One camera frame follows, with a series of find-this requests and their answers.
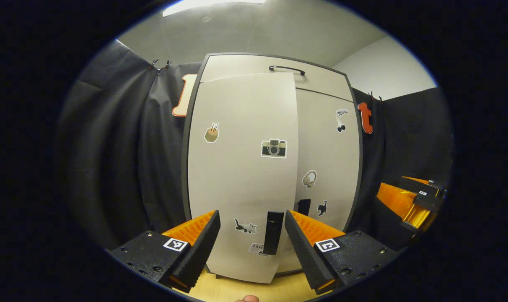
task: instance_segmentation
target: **wooden table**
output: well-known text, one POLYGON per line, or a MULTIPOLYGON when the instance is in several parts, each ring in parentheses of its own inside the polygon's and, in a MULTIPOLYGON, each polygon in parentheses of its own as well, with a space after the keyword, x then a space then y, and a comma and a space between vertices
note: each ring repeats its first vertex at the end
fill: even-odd
POLYGON ((262 284, 226 277, 217 279, 206 270, 187 295, 207 302, 235 302, 248 294, 257 296, 260 302, 299 302, 319 297, 310 289, 303 272, 276 276, 272 283, 262 284))

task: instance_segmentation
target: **black fabric backdrop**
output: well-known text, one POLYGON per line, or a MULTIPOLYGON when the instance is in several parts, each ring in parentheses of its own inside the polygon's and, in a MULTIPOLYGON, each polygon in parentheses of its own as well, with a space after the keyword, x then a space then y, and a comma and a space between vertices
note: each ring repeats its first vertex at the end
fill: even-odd
MULTIPOLYGON (((65 198, 99 245, 114 249, 146 229, 185 222, 181 145, 185 118, 171 114, 185 74, 201 63, 157 70, 119 41, 105 47, 71 88, 57 153, 65 198)), ((450 116, 439 88, 386 101, 353 88, 372 111, 363 135, 363 174, 349 230, 391 246, 397 217, 375 196, 402 175, 448 179, 450 116)))

